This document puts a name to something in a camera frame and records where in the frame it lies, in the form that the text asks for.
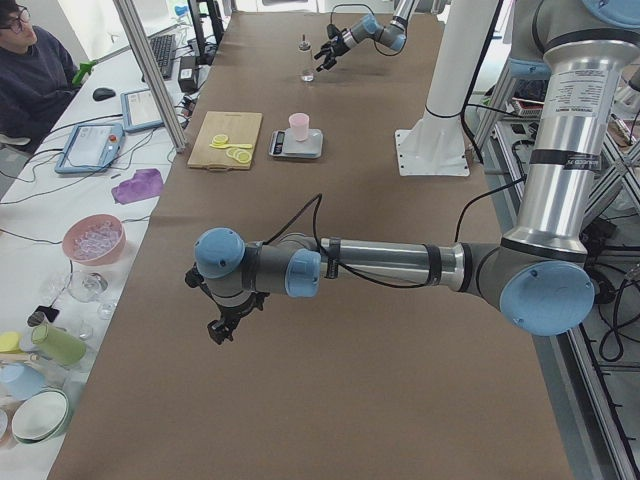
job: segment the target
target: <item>glass bottle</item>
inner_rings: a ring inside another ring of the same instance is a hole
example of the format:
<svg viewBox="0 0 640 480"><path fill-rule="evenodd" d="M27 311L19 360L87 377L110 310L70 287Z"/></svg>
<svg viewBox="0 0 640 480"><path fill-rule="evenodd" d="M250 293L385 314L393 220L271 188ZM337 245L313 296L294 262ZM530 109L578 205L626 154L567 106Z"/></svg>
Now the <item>glass bottle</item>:
<svg viewBox="0 0 640 480"><path fill-rule="evenodd" d="M302 41L298 44L298 51L300 52L300 58L302 58L300 79L303 82L311 82L315 77L315 70L313 68L313 52L311 51L311 44L307 42L304 34L302 34Z"/></svg>

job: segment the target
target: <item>metal pole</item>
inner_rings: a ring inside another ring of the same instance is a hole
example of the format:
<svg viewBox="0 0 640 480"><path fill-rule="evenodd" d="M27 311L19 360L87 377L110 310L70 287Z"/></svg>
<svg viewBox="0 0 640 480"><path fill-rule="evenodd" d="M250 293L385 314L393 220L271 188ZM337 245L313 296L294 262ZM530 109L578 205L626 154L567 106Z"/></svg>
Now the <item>metal pole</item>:
<svg viewBox="0 0 640 480"><path fill-rule="evenodd" d="M169 132L173 146L176 148L176 152L182 152L187 145L187 139L176 117L173 102L162 80L158 64L149 46L149 41L144 33L144 27L133 5L133 1L113 0L113 3L118 11L120 22L124 27L129 43L131 44L131 50L133 50L145 81L147 85L149 85L153 99L160 112L160 117Z"/></svg>

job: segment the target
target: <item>black device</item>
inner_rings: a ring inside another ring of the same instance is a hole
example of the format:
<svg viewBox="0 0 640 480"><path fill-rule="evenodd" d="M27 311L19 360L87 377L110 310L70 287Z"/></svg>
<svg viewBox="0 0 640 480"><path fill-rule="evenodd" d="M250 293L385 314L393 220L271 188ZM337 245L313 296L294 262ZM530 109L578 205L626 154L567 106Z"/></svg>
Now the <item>black device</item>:
<svg viewBox="0 0 640 480"><path fill-rule="evenodd" d="M188 56L180 59L178 85L180 85L181 92L193 93L198 91L198 72L196 57Z"/></svg>
<svg viewBox="0 0 640 480"><path fill-rule="evenodd" d="M96 88L93 91L93 99L96 102L101 102L102 100L106 100L107 98L115 97L116 92L111 88L100 87Z"/></svg>
<svg viewBox="0 0 640 480"><path fill-rule="evenodd" d="M208 13L200 13L200 4L206 3ZM189 0L189 13L191 14L191 23L193 24L193 30L196 34L194 53L198 65L211 65L213 57L217 50L218 45L222 41L224 35L224 26L222 25L222 18L220 14L220 7L215 0ZM211 20L211 27L213 29L213 36L216 39L215 45L207 43L207 39L202 29L202 18L208 16Z"/></svg>
<svg viewBox="0 0 640 480"><path fill-rule="evenodd" d="M157 37L152 37L149 40L149 44L158 63L158 68L160 68L162 78L171 78L173 60L176 54L176 36L172 33L158 35Z"/></svg>
<svg viewBox="0 0 640 480"><path fill-rule="evenodd" d="M38 305L35 311L27 319L27 324L30 327L35 327L36 325L40 325L44 320L43 316L46 317L49 323L53 323L59 313L60 313L60 310L58 310L57 308Z"/></svg>

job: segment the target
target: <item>digital kitchen scale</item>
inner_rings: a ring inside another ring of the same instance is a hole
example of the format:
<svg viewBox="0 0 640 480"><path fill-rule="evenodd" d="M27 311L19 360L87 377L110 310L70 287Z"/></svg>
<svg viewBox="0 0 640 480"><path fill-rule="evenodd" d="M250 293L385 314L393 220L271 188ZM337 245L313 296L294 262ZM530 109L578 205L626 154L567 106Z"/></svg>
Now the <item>digital kitchen scale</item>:
<svg viewBox="0 0 640 480"><path fill-rule="evenodd" d="M322 155L322 139L322 132L315 128L309 129L309 137L303 142L293 138L290 128L276 130L271 135L269 155L278 158L318 158Z"/></svg>

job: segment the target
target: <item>purple cloth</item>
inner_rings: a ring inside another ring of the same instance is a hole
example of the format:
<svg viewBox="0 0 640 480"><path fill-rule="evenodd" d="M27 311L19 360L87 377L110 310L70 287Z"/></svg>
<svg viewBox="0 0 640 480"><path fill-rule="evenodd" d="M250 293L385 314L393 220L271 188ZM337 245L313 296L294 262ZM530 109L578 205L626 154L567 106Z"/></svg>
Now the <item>purple cloth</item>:
<svg viewBox="0 0 640 480"><path fill-rule="evenodd" d="M160 171L155 168L136 170L133 177L111 189L116 203L127 203L157 197L162 193L164 183Z"/></svg>

